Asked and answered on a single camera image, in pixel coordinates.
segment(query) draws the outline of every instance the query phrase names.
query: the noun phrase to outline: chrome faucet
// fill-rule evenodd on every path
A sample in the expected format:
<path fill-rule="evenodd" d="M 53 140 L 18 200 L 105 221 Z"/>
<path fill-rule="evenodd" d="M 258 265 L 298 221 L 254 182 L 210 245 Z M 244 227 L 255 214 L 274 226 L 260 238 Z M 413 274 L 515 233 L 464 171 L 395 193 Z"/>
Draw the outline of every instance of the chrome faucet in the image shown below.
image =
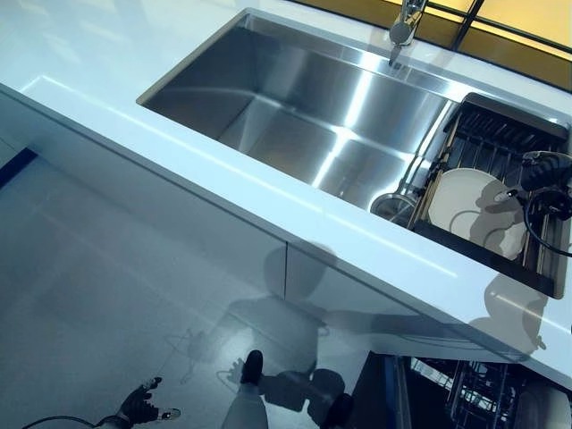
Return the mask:
<path fill-rule="evenodd" d="M 390 28 L 390 40 L 394 45 L 390 65 L 400 54 L 401 48 L 413 40 L 426 4 L 427 0 L 402 0 L 400 15 Z"/>

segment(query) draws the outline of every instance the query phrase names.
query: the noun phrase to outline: shoe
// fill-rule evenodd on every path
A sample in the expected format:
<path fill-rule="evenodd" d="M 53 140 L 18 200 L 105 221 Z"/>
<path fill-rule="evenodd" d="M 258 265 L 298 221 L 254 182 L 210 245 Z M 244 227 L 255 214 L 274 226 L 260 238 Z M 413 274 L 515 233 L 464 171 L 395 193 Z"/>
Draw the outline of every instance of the shoe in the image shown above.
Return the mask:
<path fill-rule="evenodd" d="M 344 426 L 348 422 L 353 408 L 354 399 L 349 396 L 348 393 L 342 393 L 333 402 L 330 410 L 328 411 L 328 416 L 320 426 L 320 429 L 330 429 L 336 426 Z"/>
<path fill-rule="evenodd" d="M 258 385 L 260 377 L 262 376 L 263 363 L 264 358 L 262 357 L 262 352 L 260 350 L 252 350 L 248 353 L 247 361 L 242 367 L 240 384 L 251 383 Z"/>

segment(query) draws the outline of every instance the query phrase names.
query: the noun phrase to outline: black cable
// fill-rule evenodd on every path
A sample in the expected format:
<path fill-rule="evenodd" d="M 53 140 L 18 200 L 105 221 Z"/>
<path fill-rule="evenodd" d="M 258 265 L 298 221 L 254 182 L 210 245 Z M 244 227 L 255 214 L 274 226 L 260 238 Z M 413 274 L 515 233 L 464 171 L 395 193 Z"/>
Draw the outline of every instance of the black cable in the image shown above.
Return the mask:
<path fill-rule="evenodd" d="M 36 420 L 34 423 L 30 423 L 29 425 L 25 425 L 22 429 L 29 429 L 32 426 L 39 425 L 40 423 L 49 422 L 50 420 L 71 420 L 73 422 L 81 423 L 87 427 L 94 428 L 96 427 L 93 423 L 84 420 L 83 418 L 74 417 L 74 416 L 51 416 L 51 417 L 44 417 Z"/>
<path fill-rule="evenodd" d="M 533 238 L 538 241 L 540 244 L 542 244 L 543 246 L 545 246 L 546 248 L 550 249 L 551 251 L 553 251 L 554 253 L 558 253 L 559 255 L 562 255 L 564 257 L 572 257 L 572 253 L 567 252 L 566 250 L 562 250 L 561 248 L 555 248 L 554 246 L 552 246 L 552 244 L 550 244 L 549 242 L 544 241 L 543 239 L 541 239 L 538 234 L 533 230 L 531 224 L 530 224 L 530 219 L 529 219 L 529 213 L 531 210 L 531 207 L 533 206 L 533 204 L 538 201 L 539 197 L 542 195 L 542 193 L 540 194 L 536 194 L 534 197 L 530 198 L 530 200 L 528 200 L 528 202 L 526 203 L 526 207 L 525 207 L 525 227 L 528 229 L 528 232 L 530 232 L 530 235 L 533 236 Z"/>

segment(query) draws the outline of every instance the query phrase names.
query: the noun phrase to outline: sink basin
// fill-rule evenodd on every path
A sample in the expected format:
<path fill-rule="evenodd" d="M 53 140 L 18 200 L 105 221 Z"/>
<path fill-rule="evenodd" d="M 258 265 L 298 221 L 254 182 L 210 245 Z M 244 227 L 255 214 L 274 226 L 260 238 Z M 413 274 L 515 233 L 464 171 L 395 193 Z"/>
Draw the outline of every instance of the sink basin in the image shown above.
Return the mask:
<path fill-rule="evenodd" d="M 403 75 L 382 55 L 245 11 L 138 103 L 369 209 L 403 186 L 420 150 L 432 157 L 453 105 Z M 406 78 L 435 84 L 411 69 Z"/>

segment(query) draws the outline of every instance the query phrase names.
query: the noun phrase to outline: gray floor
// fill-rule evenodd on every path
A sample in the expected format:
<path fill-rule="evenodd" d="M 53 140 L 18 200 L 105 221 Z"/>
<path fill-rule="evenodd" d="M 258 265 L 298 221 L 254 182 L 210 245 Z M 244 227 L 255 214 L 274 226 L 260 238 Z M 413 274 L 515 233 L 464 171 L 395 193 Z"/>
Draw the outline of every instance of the gray floor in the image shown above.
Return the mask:
<path fill-rule="evenodd" d="M 260 348 L 265 374 L 311 367 L 297 341 L 315 344 L 316 366 L 352 392 L 365 350 L 344 349 L 343 337 L 322 335 L 316 320 L 160 224 L 40 158 L 0 189 L 2 427 L 56 414 L 96 422 L 154 375 L 164 378 L 155 403 L 183 411 L 164 427 L 220 427 L 237 390 L 237 359 Z M 269 402 L 271 428 L 316 427 L 307 401 L 301 410 Z"/>

